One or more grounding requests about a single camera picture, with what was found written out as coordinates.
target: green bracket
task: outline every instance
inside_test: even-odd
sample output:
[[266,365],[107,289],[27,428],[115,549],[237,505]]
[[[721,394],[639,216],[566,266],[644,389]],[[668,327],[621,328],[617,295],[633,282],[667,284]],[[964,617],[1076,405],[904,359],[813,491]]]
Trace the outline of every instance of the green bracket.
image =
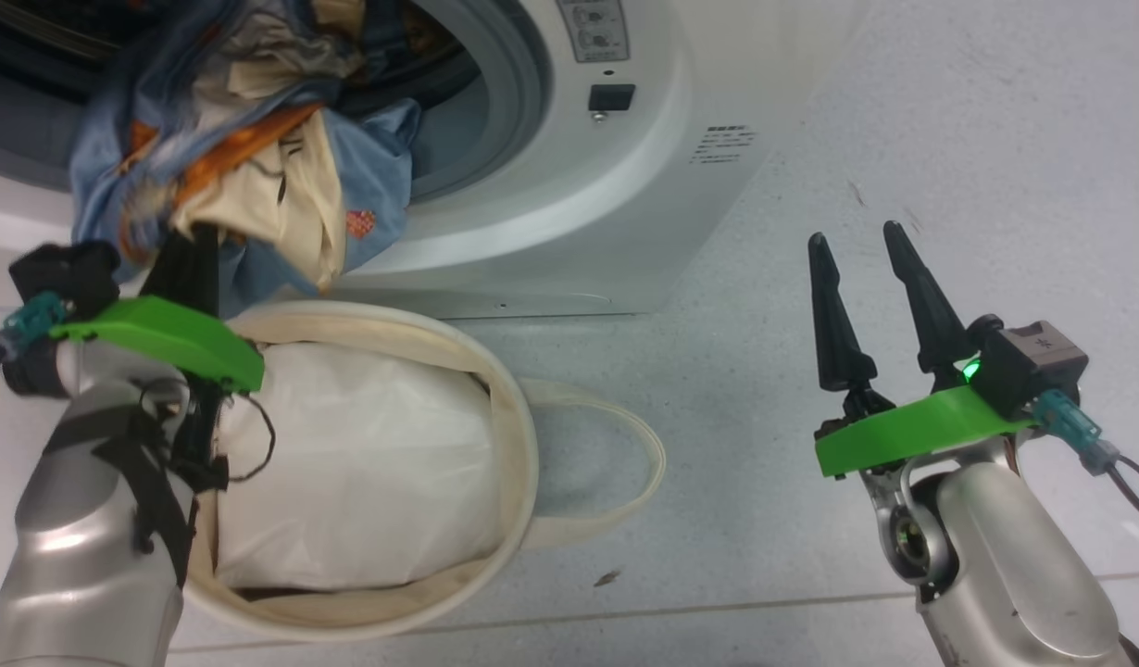
[[265,377],[265,360],[224,322],[158,296],[122,299],[96,320],[55,326],[50,337],[101,338],[230,392],[255,392]]
[[972,387],[934,393],[850,423],[816,442],[825,477],[1014,434],[1034,421],[1006,421]]

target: dark spot on floor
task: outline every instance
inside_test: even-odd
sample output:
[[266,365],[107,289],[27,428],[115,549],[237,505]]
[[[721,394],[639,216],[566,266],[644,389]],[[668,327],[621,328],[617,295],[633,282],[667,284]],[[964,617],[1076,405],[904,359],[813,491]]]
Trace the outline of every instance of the dark spot on floor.
[[622,570],[611,570],[611,573],[603,575],[597,579],[597,582],[595,582],[595,587],[605,586],[615,582],[615,579],[620,578],[620,573],[622,573]]
[[858,199],[858,206],[866,208],[866,200],[862,199],[862,191],[858,189],[858,186],[853,181],[846,181],[850,184],[850,192],[854,193],[854,199]]
[[903,212],[904,214],[908,214],[909,219],[911,219],[911,227],[913,228],[916,233],[923,233],[924,223],[920,222],[920,220],[916,216],[916,212],[911,211],[911,206],[903,206]]

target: grout line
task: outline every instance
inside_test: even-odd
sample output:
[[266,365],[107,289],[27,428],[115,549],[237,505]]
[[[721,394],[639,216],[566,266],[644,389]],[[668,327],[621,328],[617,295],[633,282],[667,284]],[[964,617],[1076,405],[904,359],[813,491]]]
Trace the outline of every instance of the grout line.
[[[1139,573],[1121,573],[1115,575],[1099,575],[1098,582],[1125,582],[1125,579],[1139,579]],[[410,635],[445,635],[453,633],[476,632],[476,629],[502,629],[522,628],[526,625],[555,625],[555,624],[581,624],[588,620],[611,620],[615,618],[654,618],[658,616],[683,616],[689,614],[708,614],[714,611],[747,611],[755,609],[786,609],[795,607],[825,607],[825,604],[854,604],[861,602],[879,602],[880,600],[908,600],[911,599],[912,591],[893,592],[893,594],[862,594],[862,595],[834,595],[814,596],[813,599],[793,600],[768,600],[768,602],[746,602],[739,604],[698,604],[697,607],[677,607],[670,609],[646,609],[632,611],[611,611],[601,614],[581,614],[575,616],[543,616],[536,618],[523,618],[516,620],[489,620],[483,624],[465,625],[440,625],[434,628],[410,629],[408,633],[394,635],[399,637]],[[249,643],[218,644],[187,647],[187,649],[171,649],[171,654],[197,654],[216,653],[226,650],[259,650],[280,649],[287,645],[311,645],[308,642],[294,641],[256,641]]]

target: teal connector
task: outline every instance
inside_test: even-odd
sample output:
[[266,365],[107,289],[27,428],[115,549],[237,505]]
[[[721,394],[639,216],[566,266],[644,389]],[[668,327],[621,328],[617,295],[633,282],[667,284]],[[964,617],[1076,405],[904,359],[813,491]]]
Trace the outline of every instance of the teal connector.
[[40,291],[23,307],[2,321],[0,349],[9,361],[18,359],[34,341],[48,337],[56,324],[67,319],[67,308],[55,291]]
[[1093,476],[1104,475],[1116,464],[1121,452],[1111,442],[1100,439],[1100,427],[1059,389],[1043,392],[1031,412],[1048,434],[1067,443],[1081,456],[1084,469]]

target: blue cloth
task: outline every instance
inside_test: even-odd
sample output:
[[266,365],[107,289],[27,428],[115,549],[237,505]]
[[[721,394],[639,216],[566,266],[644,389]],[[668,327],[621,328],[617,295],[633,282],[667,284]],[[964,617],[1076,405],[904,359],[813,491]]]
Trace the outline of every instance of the blue cloth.
[[[290,39],[278,39],[277,31]],[[300,76],[261,97],[228,90],[232,64],[270,58],[270,52],[300,67]],[[88,102],[69,166],[73,240],[112,241],[122,254],[114,278],[133,278],[150,265],[171,232],[166,223],[189,165],[272,112],[335,101],[342,77],[358,60],[353,43],[314,28],[308,0],[172,3],[154,33],[117,55]],[[344,271],[350,271],[403,232],[413,168],[409,145],[420,110],[405,100],[359,121],[329,109],[320,113],[345,211],[369,212],[375,219],[370,232],[346,237]],[[157,138],[125,168],[134,122],[155,127]],[[264,241],[227,241],[220,269],[222,316],[236,315],[287,282],[314,290]]]

